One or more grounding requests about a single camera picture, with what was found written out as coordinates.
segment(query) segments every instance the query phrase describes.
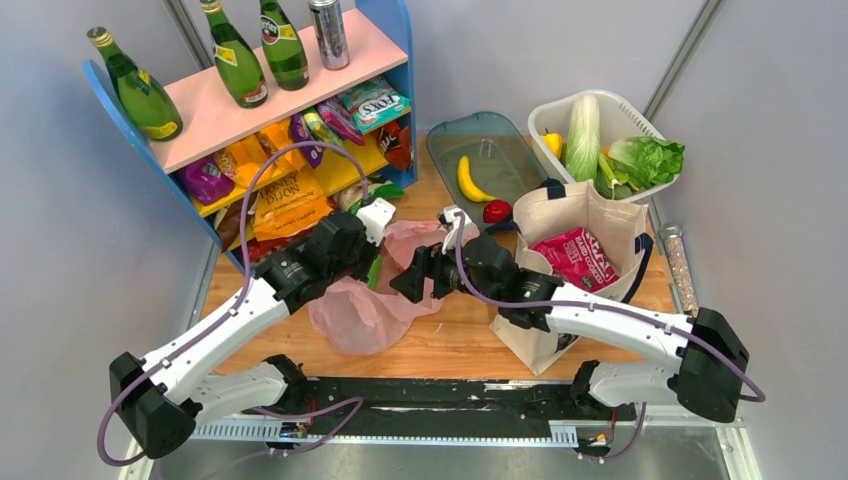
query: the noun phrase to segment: teal tray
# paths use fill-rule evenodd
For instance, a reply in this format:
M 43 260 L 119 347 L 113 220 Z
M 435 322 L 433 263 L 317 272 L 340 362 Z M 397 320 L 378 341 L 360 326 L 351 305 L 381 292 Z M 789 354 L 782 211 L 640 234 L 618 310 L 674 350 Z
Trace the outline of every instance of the teal tray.
M 547 178 L 524 137 L 499 113 L 478 112 L 436 125 L 427 134 L 427 151 L 454 203 L 478 226 L 485 225 L 486 203 L 472 202 L 459 190 L 456 168 L 463 155 L 468 155 L 474 183 L 510 205 Z

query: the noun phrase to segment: plastic tray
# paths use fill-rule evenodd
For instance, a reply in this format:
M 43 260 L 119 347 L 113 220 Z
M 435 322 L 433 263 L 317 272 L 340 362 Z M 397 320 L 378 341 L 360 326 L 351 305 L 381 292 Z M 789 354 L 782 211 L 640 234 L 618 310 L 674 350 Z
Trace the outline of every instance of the plastic tray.
M 665 139 L 651 125 L 651 122 L 643 117 L 627 100 L 606 90 L 586 90 L 562 100 L 537 107 L 530 112 L 530 118 L 527 120 L 527 127 L 530 130 L 530 136 L 533 138 L 533 151 L 539 157 L 545 171 L 551 177 L 560 179 L 566 183 L 574 183 L 574 177 L 565 170 L 562 162 L 554 157 L 554 154 L 551 153 L 550 149 L 545 145 L 544 140 L 542 140 L 542 135 L 544 135 L 545 131 L 557 132 L 562 134 L 563 138 L 567 139 L 569 123 L 571 123 L 571 107 L 578 98 L 587 94 L 594 95 L 598 99 L 598 106 L 601 113 L 601 145 L 608 146 L 616 140 L 634 135 L 650 135 Z M 636 202 L 643 200 L 668 187 L 677 181 L 677 177 L 679 176 L 680 174 L 677 174 L 668 183 L 662 183 L 649 188 L 622 201 Z
M 499 113 L 478 112 L 436 125 L 427 134 L 427 150 L 453 201 L 480 226 L 486 203 L 468 200 L 456 180 L 463 155 L 471 162 L 474 183 L 510 205 L 547 178 L 524 137 Z

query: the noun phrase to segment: blue shelf frame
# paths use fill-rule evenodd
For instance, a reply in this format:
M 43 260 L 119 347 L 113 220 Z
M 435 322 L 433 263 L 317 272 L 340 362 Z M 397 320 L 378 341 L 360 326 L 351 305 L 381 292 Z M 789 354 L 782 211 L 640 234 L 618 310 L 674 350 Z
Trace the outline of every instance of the blue shelf frame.
M 408 97 L 412 101 L 412 112 L 401 117 L 398 121 L 402 127 L 408 126 L 410 128 L 415 162 L 413 162 L 412 168 L 409 171 L 402 171 L 391 165 L 379 170 L 379 173 L 385 175 L 392 182 L 400 185 L 402 188 L 406 188 L 418 181 L 418 145 L 415 141 L 415 77 L 413 75 L 412 26 L 409 21 L 409 11 L 406 8 L 404 0 L 357 0 L 356 8 L 409 57 L 409 60 L 405 64 L 399 65 L 383 75 L 398 93 Z M 243 272 L 244 265 L 241 262 L 240 253 L 239 255 L 234 254 L 238 249 L 234 251 L 224 250 L 224 247 L 221 245 L 221 238 L 215 232 L 215 229 L 212 228 L 209 221 L 201 217 L 197 213 L 197 210 L 194 209 L 188 193 L 183 190 L 173 175 L 168 175 L 159 166 L 153 149 L 150 147 L 150 142 L 133 124 L 129 116 L 127 116 L 120 100 L 115 95 L 109 75 L 93 60 L 84 61 L 82 63 L 82 69 L 97 99 L 103 105 L 106 113 L 109 114 L 109 117 L 118 127 L 124 138 L 126 138 L 127 142 L 141 156 L 142 160 L 153 169 L 156 175 L 165 182 L 168 190 L 176 197 L 180 206 L 212 238 L 218 249 L 224 251 L 230 261 Z

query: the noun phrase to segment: red tomato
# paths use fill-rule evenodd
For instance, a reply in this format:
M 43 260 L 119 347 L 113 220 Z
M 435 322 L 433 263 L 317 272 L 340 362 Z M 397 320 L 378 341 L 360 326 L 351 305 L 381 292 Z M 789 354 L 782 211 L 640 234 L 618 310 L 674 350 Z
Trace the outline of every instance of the red tomato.
M 504 200 L 492 200 L 483 208 L 483 221 L 486 223 L 498 223 L 512 213 L 512 205 Z

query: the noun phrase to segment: beige tote bag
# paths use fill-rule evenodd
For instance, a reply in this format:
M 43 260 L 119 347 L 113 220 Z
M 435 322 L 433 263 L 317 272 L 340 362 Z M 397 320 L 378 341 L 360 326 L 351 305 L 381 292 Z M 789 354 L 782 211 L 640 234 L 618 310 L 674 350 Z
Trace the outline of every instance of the beige tote bag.
M 645 275 L 654 242 L 645 232 L 648 207 L 603 198 L 591 181 L 563 185 L 548 179 L 542 188 L 527 193 L 513 207 L 513 220 L 495 230 L 518 230 L 515 261 L 519 266 L 552 274 L 545 257 L 530 245 L 584 227 L 598 239 L 619 275 L 619 280 L 595 292 L 628 303 Z M 567 332 L 524 330 L 498 315 L 492 330 L 536 375 L 541 375 L 577 341 Z

